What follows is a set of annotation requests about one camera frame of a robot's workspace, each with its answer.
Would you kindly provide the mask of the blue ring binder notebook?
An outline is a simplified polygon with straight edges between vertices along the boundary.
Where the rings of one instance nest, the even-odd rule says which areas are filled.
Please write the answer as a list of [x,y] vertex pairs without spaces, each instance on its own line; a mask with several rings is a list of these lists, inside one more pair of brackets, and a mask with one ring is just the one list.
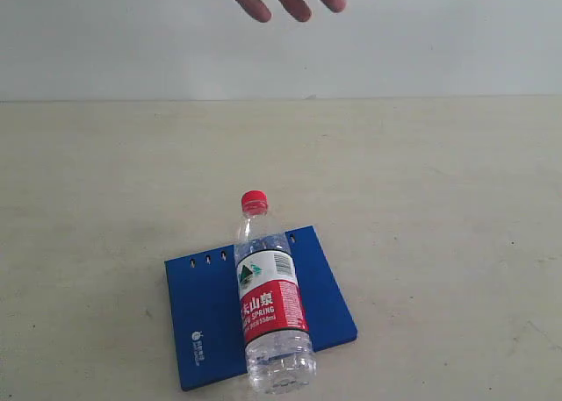
[[[349,343],[357,327],[312,226],[287,232],[314,351]],[[233,246],[165,263],[182,390],[246,372]]]

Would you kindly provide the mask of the clear water bottle red cap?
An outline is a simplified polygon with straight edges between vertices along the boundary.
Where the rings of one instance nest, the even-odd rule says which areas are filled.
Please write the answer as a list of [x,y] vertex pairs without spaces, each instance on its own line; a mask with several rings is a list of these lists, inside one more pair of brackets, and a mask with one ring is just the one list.
[[252,389],[285,394],[316,376],[316,359],[289,241],[260,190],[241,197],[234,244],[247,372]]

